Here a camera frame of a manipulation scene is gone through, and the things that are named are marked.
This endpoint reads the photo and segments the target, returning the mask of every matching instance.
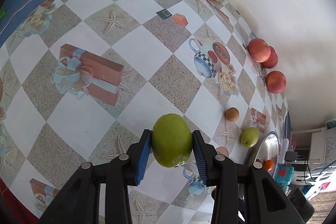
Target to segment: electrical cable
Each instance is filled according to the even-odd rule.
[[[325,169],[327,169],[328,167],[330,167],[330,165],[334,164],[335,162],[336,162],[336,160],[334,160],[332,163],[330,163],[330,164],[328,164],[326,167],[324,167],[324,168],[322,169],[322,171],[321,171],[320,174],[322,174],[322,172],[323,172]]]
[[[310,181],[316,182],[316,179],[314,180],[313,176],[311,175],[308,159],[307,158],[304,158],[304,159],[305,159],[304,160],[304,165],[306,165],[306,162],[307,162],[307,167],[308,167],[308,171],[309,171],[310,178],[311,178]],[[306,181],[306,168],[304,168],[304,170],[303,170],[303,179],[304,179],[305,184],[310,185],[310,183],[307,183],[307,181]]]

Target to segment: small orange tomato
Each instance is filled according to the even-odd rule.
[[[266,160],[266,161],[264,162],[264,167],[265,167],[265,169],[266,169],[267,171],[272,170],[273,166],[274,166],[274,162],[273,162],[273,160]]]

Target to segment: printed gift box pattern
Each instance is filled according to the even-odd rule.
[[[266,116],[258,110],[251,108],[251,127],[256,127],[260,133],[265,133]]]
[[[54,200],[55,196],[59,193],[59,190],[36,179],[31,179],[29,182],[34,198],[36,199],[35,207],[42,215],[49,204]]]
[[[64,44],[59,52],[58,67],[53,76],[61,94],[85,92],[107,104],[118,100],[124,66],[81,48]]]

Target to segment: stainless steel plate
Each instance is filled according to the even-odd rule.
[[[266,160],[273,160],[274,167],[269,171],[269,174],[274,177],[277,163],[278,163],[278,154],[279,154],[279,141],[275,132],[269,132],[267,136],[260,142],[257,143],[251,154],[247,159],[247,165],[251,165],[259,159],[262,164]]]

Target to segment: blue gripper pad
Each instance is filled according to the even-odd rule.
[[[197,135],[197,133],[196,133],[196,130],[195,130],[192,134],[192,136],[193,136],[193,150],[194,150],[195,160],[196,160],[196,164],[197,164],[199,177],[206,184],[208,182],[207,164],[205,162],[204,155],[202,153],[201,146],[200,146],[199,140],[198,140],[196,135]]]
[[[144,131],[142,135],[143,136],[141,137],[139,141],[139,145],[143,144],[143,147],[142,147],[142,151],[140,153],[137,168],[136,168],[136,174],[135,174],[136,185],[140,184],[140,182],[142,181],[145,175],[148,157],[151,151],[151,135],[152,135],[151,131],[150,130]]]

